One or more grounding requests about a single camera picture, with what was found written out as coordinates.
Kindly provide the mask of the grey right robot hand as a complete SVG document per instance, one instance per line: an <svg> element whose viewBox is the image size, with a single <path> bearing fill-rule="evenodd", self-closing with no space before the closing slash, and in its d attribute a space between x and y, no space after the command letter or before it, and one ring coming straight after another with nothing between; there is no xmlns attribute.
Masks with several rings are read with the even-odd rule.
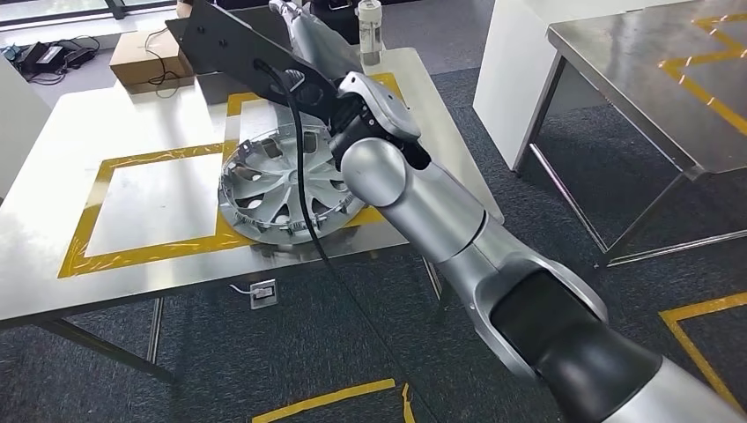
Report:
<svg viewBox="0 0 747 423"><path fill-rule="evenodd" d="M357 50L338 32L293 1L270 0L284 20L292 52L311 63L327 79L338 81L351 71L363 73Z"/></svg>

